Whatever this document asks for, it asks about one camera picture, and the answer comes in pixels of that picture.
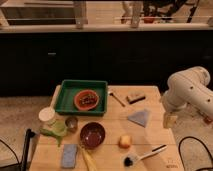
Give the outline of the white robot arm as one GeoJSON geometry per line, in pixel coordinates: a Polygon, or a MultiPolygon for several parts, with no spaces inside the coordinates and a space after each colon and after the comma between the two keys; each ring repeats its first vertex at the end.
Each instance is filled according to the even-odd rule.
{"type": "Polygon", "coordinates": [[[207,87],[210,79],[208,70],[201,66],[173,73],[168,78],[168,90],[161,97],[164,128],[171,128],[178,118],[176,112],[188,104],[213,120],[213,90],[207,87]]]}

